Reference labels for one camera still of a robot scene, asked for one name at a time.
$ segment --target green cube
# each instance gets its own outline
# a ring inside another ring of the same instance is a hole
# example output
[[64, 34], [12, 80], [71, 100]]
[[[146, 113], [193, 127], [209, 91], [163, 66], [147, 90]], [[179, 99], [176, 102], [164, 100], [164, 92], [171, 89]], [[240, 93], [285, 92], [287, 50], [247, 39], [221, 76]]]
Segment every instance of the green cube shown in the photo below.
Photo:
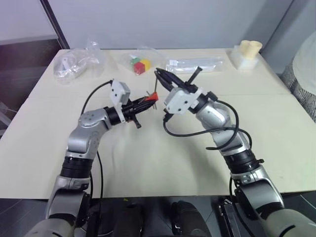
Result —
[[132, 58], [130, 60], [131, 65], [134, 65], [135, 63], [138, 63], [138, 62], [140, 62], [140, 58]]

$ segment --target red object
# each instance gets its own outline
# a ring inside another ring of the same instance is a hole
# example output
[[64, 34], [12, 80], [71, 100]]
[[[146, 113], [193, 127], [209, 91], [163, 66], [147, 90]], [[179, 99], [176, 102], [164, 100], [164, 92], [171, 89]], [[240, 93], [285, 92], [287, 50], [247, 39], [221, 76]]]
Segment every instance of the red object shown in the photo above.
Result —
[[145, 65], [144, 64], [142, 64], [141, 62], [138, 62], [138, 63], [134, 64], [134, 72], [137, 75], [142, 74], [144, 71], [145, 71]]
[[158, 94], [157, 94], [157, 92], [154, 92], [153, 94], [151, 94], [151, 96], [148, 96], [148, 97], [145, 99], [145, 101], [147, 101], [147, 100], [155, 100], [155, 101], [157, 101], [157, 100], [158, 100]]

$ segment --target beige tabletop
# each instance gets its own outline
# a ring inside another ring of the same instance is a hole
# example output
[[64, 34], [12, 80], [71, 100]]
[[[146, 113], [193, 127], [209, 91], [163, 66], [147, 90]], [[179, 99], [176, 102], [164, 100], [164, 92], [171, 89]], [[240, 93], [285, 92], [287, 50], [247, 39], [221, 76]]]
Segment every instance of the beige tabletop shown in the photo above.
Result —
[[[82, 105], [99, 84], [115, 78], [126, 82], [131, 98], [152, 91], [153, 69], [135, 76], [115, 63], [124, 50], [104, 51], [106, 69], [99, 78], [81, 75], [60, 85], [47, 68], [0, 140], [1, 198], [48, 198], [61, 170], [67, 139], [76, 127]], [[261, 59], [252, 72], [239, 72], [223, 49], [163, 50], [169, 58], [222, 56], [222, 72], [200, 74], [195, 84], [212, 90], [238, 111], [240, 127], [253, 139], [257, 158], [280, 192], [316, 189], [316, 125], [278, 77]], [[107, 132], [99, 151], [104, 167], [105, 197], [228, 194], [229, 170], [209, 134], [176, 138], [162, 128], [167, 91], [158, 88], [157, 110], [138, 115], [142, 128], [119, 124]], [[109, 88], [100, 89], [87, 110], [110, 106]], [[167, 124], [178, 133], [202, 130], [190, 113]], [[93, 163], [94, 197], [100, 193], [99, 164]]]

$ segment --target red cube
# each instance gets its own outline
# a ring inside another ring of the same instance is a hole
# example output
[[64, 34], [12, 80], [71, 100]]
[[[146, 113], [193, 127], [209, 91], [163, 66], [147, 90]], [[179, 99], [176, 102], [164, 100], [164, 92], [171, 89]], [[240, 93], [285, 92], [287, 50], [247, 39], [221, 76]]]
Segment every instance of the red cube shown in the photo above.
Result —
[[138, 63], [135, 63], [135, 64], [134, 64], [134, 72], [135, 72], [137, 75], [142, 74], [144, 71], [145, 71], [145, 65], [144, 65], [143, 63], [138, 62]]

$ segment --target plastic bag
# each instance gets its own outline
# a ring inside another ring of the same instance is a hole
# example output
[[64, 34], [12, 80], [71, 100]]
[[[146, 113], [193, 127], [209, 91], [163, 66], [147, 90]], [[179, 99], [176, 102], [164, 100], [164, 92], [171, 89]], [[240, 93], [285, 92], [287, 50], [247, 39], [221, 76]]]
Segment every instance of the plastic bag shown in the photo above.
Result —
[[88, 39], [86, 49], [71, 49], [54, 60], [54, 76], [61, 84], [69, 84], [87, 69], [90, 77], [98, 77], [104, 69], [105, 56], [95, 40]]
[[154, 48], [140, 47], [132, 53], [123, 54], [118, 63], [122, 64], [128, 70], [140, 75], [150, 68], [164, 65], [166, 57]]
[[197, 67], [203, 69], [202, 73], [220, 72], [223, 70], [224, 59], [222, 57], [169, 59], [166, 70], [175, 74], [192, 74]]

